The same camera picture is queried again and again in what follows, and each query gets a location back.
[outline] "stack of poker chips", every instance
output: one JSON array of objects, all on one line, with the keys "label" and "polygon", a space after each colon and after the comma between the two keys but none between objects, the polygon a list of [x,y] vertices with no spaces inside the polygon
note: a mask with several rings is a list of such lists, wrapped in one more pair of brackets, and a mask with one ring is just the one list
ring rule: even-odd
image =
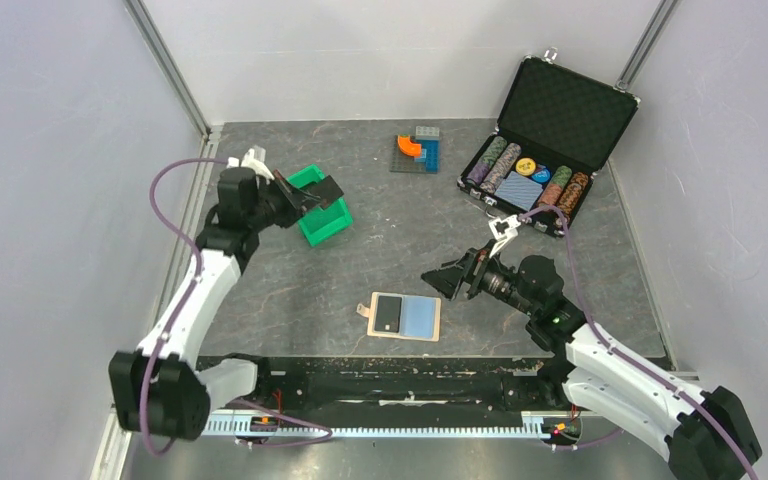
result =
[{"label": "stack of poker chips", "polygon": [[487,147],[487,150],[484,150],[481,158],[478,159],[478,163],[472,167],[469,175],[466,176],[466,183],[472,185],[473,187],[477,187],[479,184],[481,184],[481,182],[484,180],[484,177],[486,177],[487,173],[490,171],[490,168],[493,167],[494,163],[496,163],[496,159],[499,158],[499,155],[502,154],[502,152],[505,150],[505,147],[507,146],[508,141],[504,138],[494,138],[493,141],[490,142],[490,145]]},{"label": "stack of poker chips", "polygon": [[502,180],[505,179],[505,175],[508,174],[516,159],[519,158],[520,152],[522,152],[522,148],[516,143],[508,145],[508,148],[502,152],[502,155],[496,160],[496,164],[490,169],[490,173],[484,177],[481,189],[487,193],[494,193],[499,188]]},{"label": "stack of poker chips", "polygon": [[[572,176],[572,178],[570,178],[569,184],[564,190],[564,194],[561,195],[561,198],[558,200],[558,209],[563,212],[567,221],[569,221],[569,217],[572,215],[573,209],[578,204],[578,200],[581,198],[581,195],[584,193],[584,189],[587,187],[589,182],[590,179],[587,177],[587,175],[581,172],[576,173]],[[555,226],[561,226],[560,218],[555,221]]]},{"label": "stack of poker chips", "polygon": [[543,190],[543,195],[537,199],[537,206],[542,207],[544,205],[554,205],[561,198],[561,193],[564,191],[564,187],[567,186],[570,177],[572,176],[572,170],[569,167],[561,166],[552,175],[549,180],[549,184],[546,185],[546,190]]}]

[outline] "yellow poker chip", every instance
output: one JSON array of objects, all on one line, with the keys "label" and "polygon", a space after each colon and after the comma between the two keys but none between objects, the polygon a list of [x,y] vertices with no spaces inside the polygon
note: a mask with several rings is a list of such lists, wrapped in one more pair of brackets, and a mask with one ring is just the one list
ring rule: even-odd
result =
[{"label": "yellow poker chip", "polygon": [[537,170],[537,162],[530,158],[521,158],[517,162],[517,173],[523,176],[529,176]]}]

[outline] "gray floor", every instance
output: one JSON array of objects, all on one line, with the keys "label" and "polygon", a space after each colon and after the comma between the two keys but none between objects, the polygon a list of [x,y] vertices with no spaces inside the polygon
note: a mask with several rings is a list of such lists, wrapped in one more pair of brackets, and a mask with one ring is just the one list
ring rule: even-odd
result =
[{"label": "gray floor", "polygon": [[[395,135],[437,126],[440,173],[391,173]],[[317,164],[345,191],[349,229],[316,248],[297,228],[274,228],[205,338],[203,355],[543,355],[525,332],[526,318],[479,296],[444,301],[437,343],[366,336],[355,313],[374,291],[434,296],[419,275],[459,258],[490,238],[487,218],[455,187],[455,179],[492,131],[493,120],[281,122],[226,125],[217,157],[239,156],[253,144],[267,164],[289,176]],[[214,169],[206,208],[216,202]],[[595,318],[646,356],[664,355],[628,226],[607,170],[599,175],[573,226],[573,243]],[[525,228],[503,252],[518,264],[528,254],[554,258],[572,295],[562,240]]]}]

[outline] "metal frame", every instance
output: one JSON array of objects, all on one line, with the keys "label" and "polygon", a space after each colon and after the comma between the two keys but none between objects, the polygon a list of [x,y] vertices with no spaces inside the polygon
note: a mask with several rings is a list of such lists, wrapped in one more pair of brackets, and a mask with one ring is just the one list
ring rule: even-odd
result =
[{"label": "metal frame", "polygon": [[646,289],[646,296],[649,298],[649,306],[652,307],[652,312],[655,316],[655,325],[658,327],[658,333],[661,335],[661,342],[664,344],[667,356],[672,361],[673,367],[679,370],[685,369],[687,368],[687,365],[682,363],[679,357],[676,355],[675,345],[673,344],[673,341],[669,336],[669,332],[667,331],[666,325],[664,325],[662,320],[664,315],[661,311],[661,304],[657,301],[658,298],[655,292],[649,288],[649,274],[646,268],[646,259],[643,258],[643,250],[640,248],[640,239],[637,236],[637,230],[634,228],[634,221],[631,218],[631,214],[629,213],[628,208],[626,208],[626,194],[623,190],[622,183],[620,183],[619,178],[617,177],[617,171],[614,168],[613,157],[610,158],[608,163],[605,165],[607,166],[608,174],[613,177],[614,184],[617,186],[617,195],[620,198],[620,208],[622,209],[623,217],[625,218],[626,225],[628,226],[629,234],[631,236],[631,243],[634,246],[634,256],[637,259],[637,267],[640,269],[640,274],[643,276],[643,286]]},{"label": "metal frame", "polygon": [[[202,139],[199,157],[215,158],[221,135],[222,126],[214,127],[210,134]],[[198,229],[201,207],[204,204],[205,192],[207,191],[208,180],[210,179],[210,172],[212,169],[212,163],[199,163],[190,184],[187,202],[184,205],[184,214],[179,225],[181,225],[181,229],[191,237],[195,235],[196,230]],[[166,274],[163,290],[161,291],[160,299],[150,316],[151,323],[146,326],[147,331],[154,325],[155,320],[175,294],[178,285],[183,281],[187,270],[188,260],[189,249],[187,245],[180,239],[176,239],[169,260],[169,270]],[[107,423],[105,424],[102,433],[90,479],[118,480],[125,468],[125,461],[128,457],[128,447],[131,444],[131,438],[132,433],[123,430],[119,426],[119,421],[116,418],[116,411],[111,408],[110,413],[107,415]]]},{"label": "metal frame", "polygon": [[658,36],[660,36],[661,32],[664,30],[667,20],[672,16],[678,2],[679,0],[661,0],[661,3],[658,4],[658,8],[655,9],[655,13],[649,20],[649,24],[646,25],[643,35],[634,47],[634,51],[632,51],[628,63],[625,64],[625,68],[623,68],[620,78],[617,79],[615,85],[617,89],[625,91],[631,87],[631,84],[643,67],[643,62],[645,62],[649,57],[649,54],[652,53],[652,47],[655,45],[655,41],[658,40]]},{"label": "metal frame", "polygon": [[[229,357],[200,356],[196,369],[211,368]],[[260,365],[250,396],[254,401],[277,409],[273,394],[283,392],[281,406],[292,415],[334,428],[512,427],[521,426],[521,412],[569,408],[544,390],[547,379],[538,371],[547,357],[248,358]],[[671,370],[666,357],[647,360]],[[692,373],[670,375],[696,379]],[[226,408],[235,405],[232,401]],[[383,405],[396,408],[379,418]]]},{"label": "metal frame", "polygon": [[205,120],[201,109],[199,109],[195,98],[193,98],[193,94],[187,87],[181,71],[178,70],[178,66],[172,59],[172,54],[166,48],[166,43],[163,42],[163,38],[160,36],[160,32],[151,19],[145,4],[143,4],[142,0],[124,0],[124,3],[134,18],[134,23],[140,29],[140,33],[143,34],[143,38],[145,38],[152,55],[154,55],[157,63],[160,64],[160,69],[163,70],[163,74],[169,80],[169,84],[172,85],[172,89],[175,90],[178,99],[181,100],[187,116],[193,122],[193,126],[201,133],[202,137],[207,138],[211,134],[211,127],[207,120]]},{"label": "metal frame", "polygon": [[[220,360],[220,357],[201,357],[199,363],[202,364],[200,366],[204,367]],[[293,405],[293,408],[289,409],[291,410],[290,413],[294,416],[307,418],[312,421],[319,421],[320,423],[333,427],[336,437],[370,439],[544,439],[546,428],[554,424],[555,420],[567,418],[569,415],[569,412],[566,409],[543,405],[539,401],[528,401],[532,405],[531,408],[514,408],[507,412],[500,411],[499,408],[488,409],[486,403],[479,402],[475,403],[474,406],[468,407],[468,410],[461,409],[460,411],[449,415],[448,418],[444,418],[440,415],[443,411],[441,409],[446,408],[443,405],[437,406],[432,404],[423,408],[395,405],[389,407],[389,412],[392,413],[398,411],[400,412],[400,415],[381,419],[376,424],[375,422],[370,422],[370,420],[374,420],[371,416],[365,414],[362,409],[359,409],[359,407],[361,407],[360,403],[353,401],[341,402],[339,399],[331,398],[331,395],[328,393],[324,396],[321,393],[308,395],[312,391],[303,391],[301,388],[303,388],[302,383],[305,383],[310,379],[306,378],[306,375],[292,378],[294,369],[303,369],[305,371],[304,373],[310,372],[313,375],[315,375],[313,372],[322,372],[325,374],[330,373],[334,378],[342,377],[344,383],[337,386],[346,386],[352,382],[356,382],[358,385],[363,385],[363,388],[375,389],[376,387],[369,382],[371,379],[376,378],[376,376],[379,376],[382,373],[398,369],[405,370],[404,373],[398,375],[400,377],[407,378],[411,374],[413,374],[413,376],[421,377],[423,373],[429,371],[422,368],[423,365],[425,365],[431,369],[448,366],[449,368],[447,371],[451,371],[451,374],[447,374],[449,375],[449,378],[438,378],[436,375],[426,375],[429,378],[424,379],[424,382],[428,382],[431,384],[430,386],[433,386],[433,384],[438,381],[452,380],[458,376],[461,377],[464,384],[467,384],[469,379],[474,377],[477,373],[475,370],[461,371],[459,370],[460,368],[474,368],[477,370],[481,368],[483,364],[484,369],[486,370],[486,367],[498,364],[501,367],[499,375],[507,377],[509,380],[509,382],[500,385],[500,392],[504,396],[511,396],[512,384],[510,382],[518,382],[520,385],[533,384],[537,380],[536,370],[539,369],[545,359],[514,359],[509,357],[272,357],[271,360],[273,360],[274,365],[274,368],[270,372],[271,376],[274,379],[288,382],[288,384],[285,385],[287,399],[292,399],[291,404],[295,404]],[[652,360],[658,360],[658,363],[664,364],[665,359]],[[676,378],[689,382],[698,381],[698,376],[693,372],[673,372],[673,375]],[[293,385],[293,387],[295,387],[295,382],[302,383],[298,385],[300,388],[293,392],[290,390],[289,386]],[[382,378],[382,384],[387,383],[389,383],[389,379]],[[356,393],[347,393],[346,391],[340,393],[340,397],[343,400],[356,395]],[[334,408],[327,409],[324,408],[324,405],[305,408],[307,402],[312,402],[310,405],[313,406],[319,403],[320,400],[330,400],[331,405]],[[375,405],[370,406],[370,408],[379,409],[380,411],[381,407],[377,406],[376,402],[372,403]],[[236,420],[239,422],[245,420],[245,418],[240,417],[251,416],[253,413],[254,412],[252,411],[244,409],[217,411],[211,416],[210,421],[218,423],[208,423],[208,428],[205,430],[203,437],[219,436],[239,438],[238,434],[241,433],[240,428],[243,428],[243,430],[248,433],[245,435],[246,438],[254,436],[273,436],[262,434],[251,435],[252,432],[248,431],[251,423],[249,423],[249,426],[236,425],[233,427],[231,426],[233,424],[225,423],[227,421]],[[581,416],[593,419],[601,418],[601,416],[587,411],[581,412]],[[384,427],[381,422],[396,426]],[[319,433],[320,432],[288,429],[285,433],[277,433],[274,436],[313,437],[317,436]],[[117,480],[121,478],[127,458],[128,447],[132,438],[134,437],[130,432],[124,432],[119,428],[115,413],[111,413],[105,430],[105,436],[96,459],[96,465],[93,468],[90,478],[93,480]]]}]

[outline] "poker chip case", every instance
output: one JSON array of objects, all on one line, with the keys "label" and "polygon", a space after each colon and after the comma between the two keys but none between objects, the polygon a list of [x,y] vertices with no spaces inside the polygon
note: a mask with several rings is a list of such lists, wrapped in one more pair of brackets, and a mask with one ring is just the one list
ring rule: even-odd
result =
[{"label": "poker chip case", "polygon": [[[525,57],[505,99],[495,131],[458,177],[458,187],[508,215],[526,211],[497,196],[495,189],[484,189],[468,179],[485,150],[501,136],[508,144],[516,143],[521,147],[520,159],[534,159],[551,175],[561,166],[587,175],[590,181],[583,191],[577,192],[580,196],[568,215],[572,225],[593,185],[595,173],[608,161],[637,112],[639,102],[631,93],[564,68],[549,58]],[[518,161],[507,169],[505,178],[519,175],[515,168]],[[554,213],[541,212],[531,220],[531,225],[539,231],[553,236],[563,235]]]}]

